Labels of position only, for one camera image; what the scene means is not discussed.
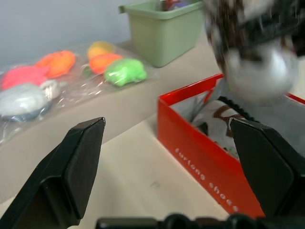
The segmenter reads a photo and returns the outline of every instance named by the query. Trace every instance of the green storage basket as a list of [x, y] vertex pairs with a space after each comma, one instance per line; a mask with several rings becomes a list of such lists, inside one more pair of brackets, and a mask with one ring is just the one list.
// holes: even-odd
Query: green storage basket
[[163, 67], [195, 47], [203, 28], [202, 3], [157, 11], [152, 2], [121, 6], [129, 15], [132, 42], [142, 57]]

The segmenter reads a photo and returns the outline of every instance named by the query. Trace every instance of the plastic bag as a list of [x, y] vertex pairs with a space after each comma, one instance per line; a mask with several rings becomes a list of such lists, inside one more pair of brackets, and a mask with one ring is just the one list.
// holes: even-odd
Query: plastic bag
[[208, 40], [229, 89], [265, 104], [298, 77], [292, 35], [303, 20], [296, 0], [204, 0]]
[[[100, 54], [101, 49], [90, 50], [89, 47], [89, 44], [75, 46], [2, 69], [0, 144], [62, 108], [107, 93], [108, 88], [158, 76], [154, 68], [135, 59], [136, 55], [113, 45], [103, 51], [119, 55], [128, 63], [120, 63], [123, 65], [120, 68], [111, 62], [104, 69], [108, 76], [94, 73], [88, 64], [88, 56]], [[116, 80], [111, 79], [111, 73], [116, 74]]]

